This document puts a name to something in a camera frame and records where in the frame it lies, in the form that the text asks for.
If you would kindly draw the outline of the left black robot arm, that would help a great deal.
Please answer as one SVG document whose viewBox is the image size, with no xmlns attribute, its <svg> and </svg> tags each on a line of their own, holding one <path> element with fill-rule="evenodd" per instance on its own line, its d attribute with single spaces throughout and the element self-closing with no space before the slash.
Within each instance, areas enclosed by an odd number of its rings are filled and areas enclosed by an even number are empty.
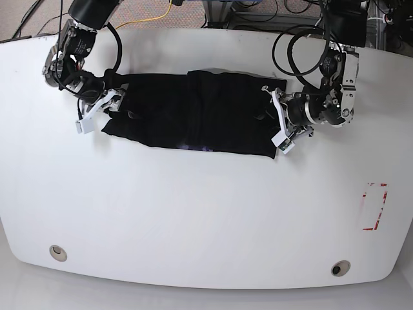
<svg viewBox="0 0 413 310">
<path fill-rule="evenodd" d="M 357 47 L 363 47 L 367 36 L 368 1 L 320 1 L 322 26 L 294 25 L 287 46 L 287 60 L 291 70 L 276 65 L 280 72 L 295 77 L 302 85 L 300 92 L 286 93 L 280 88 L 269 91 L 270 104 L 277 112 L 279 130 L 272 143 L 284 153 L 293 146 L 298 136 L 313 134 L 313 126 L 328 123 L 342 127 L 354 117 L 356 78 L 359 70 Z M 318 62 L 307 71 L 300 71 L 294 61 L 293 47 L 301 38 L 317 35 L 325 40 Z"/>
</svg>

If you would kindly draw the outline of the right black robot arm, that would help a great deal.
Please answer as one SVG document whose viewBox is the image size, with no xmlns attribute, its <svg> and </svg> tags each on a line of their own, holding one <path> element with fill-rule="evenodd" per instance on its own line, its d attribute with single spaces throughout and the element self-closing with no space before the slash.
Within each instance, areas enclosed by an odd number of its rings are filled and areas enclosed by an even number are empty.
<svg viewBox="0 0 413 310">
<path fill-rule="evenodd" d="M 86 125 L 96 112 L 117 112 L 126 96 L 126 88 L 110 87 L 110 78 L 121 64 L 123 46 L 110 19 L 121 1 L 73 1 L 69 18 L 59 25 L 56 44 L 50 49 L 43 67 L 45 81 L 51 87 L 66 90 L 77 98 L 78 125 Z M 117 44 L 115 65 L 104 77 L 83 70 L 85 59 L 94 47 L 97 32 L 109 29 Z"/>
</svg>

